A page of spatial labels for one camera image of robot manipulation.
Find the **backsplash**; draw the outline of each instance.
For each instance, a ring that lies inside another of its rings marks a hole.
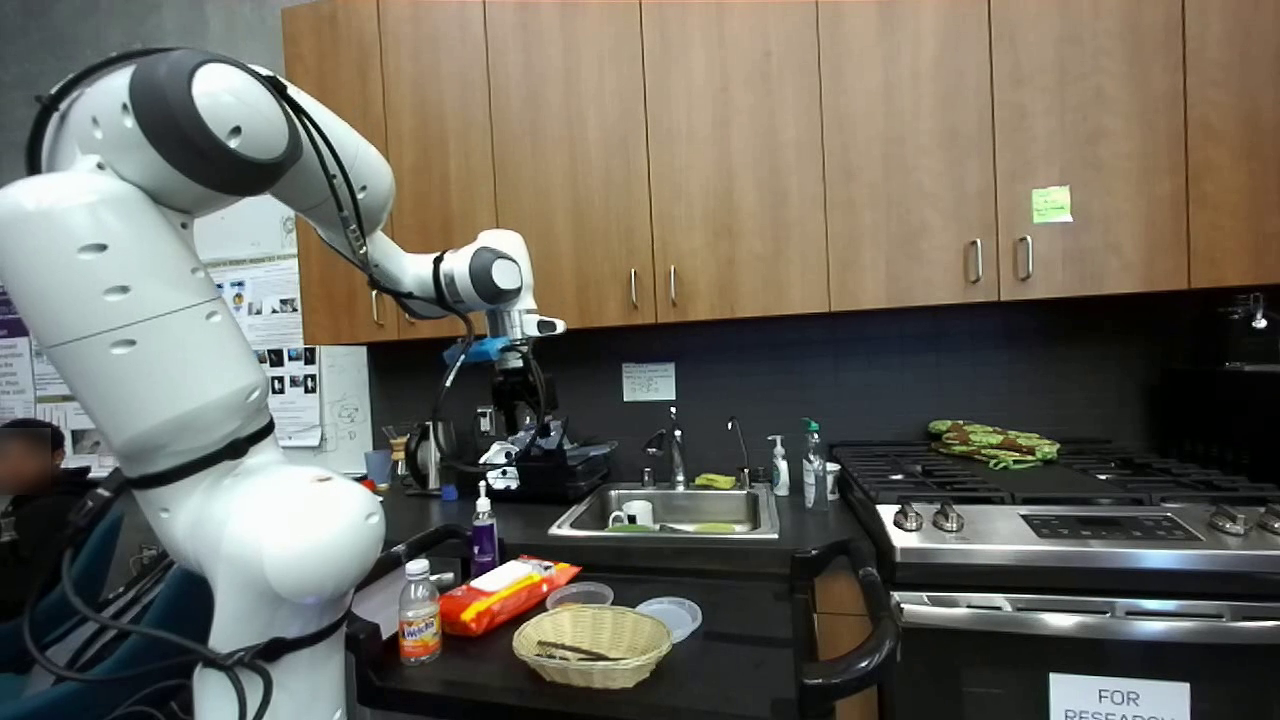
[[[537,345],[537,361],[570,434],[619,442],[619,475],[640,475],[645,441],[668,413],[619,401],[619,361],[677,361],[693,473],[734,458],[728,416],[754,468],[770,433],[796,458],[805,416],[824,441],[908,441],[933,416],[965,416],[1148,448],[1148,391],[1167,369],[1199,364],[1219,302],[1143,296],[570,333]],[[427,413],[443,349],[372,349],[378,425],[413,429]],[[447,401],[447,420],[467,425],[473,401]]]

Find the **cup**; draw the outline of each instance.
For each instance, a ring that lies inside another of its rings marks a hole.
[[[650,524],[648,501],[624,501],[624,507],[608,512],[608,524]]]

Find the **orange bag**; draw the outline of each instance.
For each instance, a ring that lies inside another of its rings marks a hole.
[[[579,569],[562,559],[504,559],[498,569],[451,586],[439,595],[439,624],[447,636],[484,636],[526,609],[537,609],[544,595],[562,586]]]

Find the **gas stove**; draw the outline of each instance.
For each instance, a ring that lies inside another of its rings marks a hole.
[[[996,473],[928,442],[831,442],[897,569],[1280,574],[1280,487],[1117,442]]]

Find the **plate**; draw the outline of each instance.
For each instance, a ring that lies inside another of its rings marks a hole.
[[[686,595],[650,595],[635,604],[635,613],[665,618],[673,629],[673,644],[704,624],[704,609]]]

